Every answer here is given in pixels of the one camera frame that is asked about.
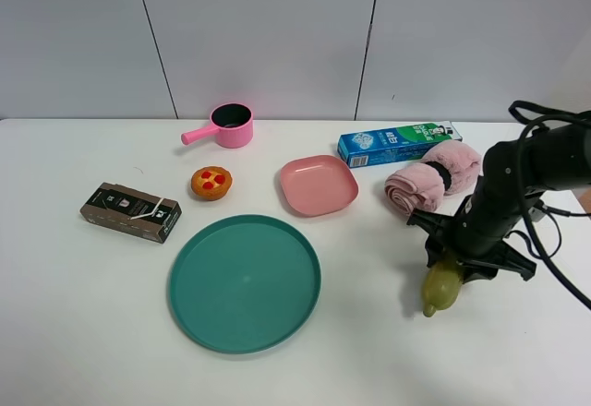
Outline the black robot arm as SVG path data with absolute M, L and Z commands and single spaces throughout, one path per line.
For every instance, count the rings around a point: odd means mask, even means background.
M 504 242 L 522 219 L 519 201 L 531 209 L 546 191 L 590 183 L 590 126 L 536 130 L 524 140 L 502 141 L 484 157 L 474 192 L 452 216 L 416 209 L 408 224 L 428 234 L 428 267 L 450 259 L 462 280 L 492 280 L 500 270 L 528 281 L 537 264 Z

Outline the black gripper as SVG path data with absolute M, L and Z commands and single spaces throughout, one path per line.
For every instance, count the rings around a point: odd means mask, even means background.
M 455 215 L 414 209 L 406 225 L 428 234 L 428 266 L 454 252 L 464 268 L 464 282 L 491 281 L 500 270 L 531 280 L 537 264 L 503 241 L 520 219 L 518 203 L 474 193 L 464 199 Z

